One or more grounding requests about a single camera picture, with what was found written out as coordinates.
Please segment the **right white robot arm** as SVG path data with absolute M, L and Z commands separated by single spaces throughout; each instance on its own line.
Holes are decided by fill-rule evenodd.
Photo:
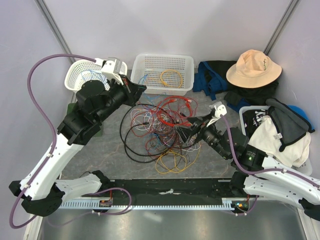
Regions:
M 320 181 L 284 165 L 264 151 L 250 145 L 247 136 L 237 127 L 226 127 L 221 133 L 212 113 L 189 117 L 188 126 L 175 126 L 184 143 L 205 142 L 237 170 L 231 178 L 229 191 L 235 197 L 243 194 L 275 199 L 301 209 L 305 215 L 320 219 Z

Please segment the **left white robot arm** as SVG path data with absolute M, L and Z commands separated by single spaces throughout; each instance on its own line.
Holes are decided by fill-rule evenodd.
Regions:
M 109 193 L 108 178 L 100 170 L 73 180 L 57 177 L 113 112 L 122 105 L 134 107 L 147 89 L 125 75 L 120 79 L 123 83 L 110 80 L 108 90 L 99 80 L 85 82 L 76 93 L 75 106 L 53 132 L 54 140 L 37 166 L 24 179 L 10 183 L 10 191 L 22 198 L 21 206 L 27 213 L 47 217 L 69 200 L 94 193 L 104 197 Z

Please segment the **red ethernet cable large loop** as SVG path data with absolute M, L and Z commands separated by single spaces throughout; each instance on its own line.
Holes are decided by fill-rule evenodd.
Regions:
M 193 117 L 196 113 L 196 110 L 192 107 L 193 103 L 195 101 L 189 97 L 169 96 L 158 103 L 155 115 L 166 126 L 189 127 L 190 123 L 187 118 Z

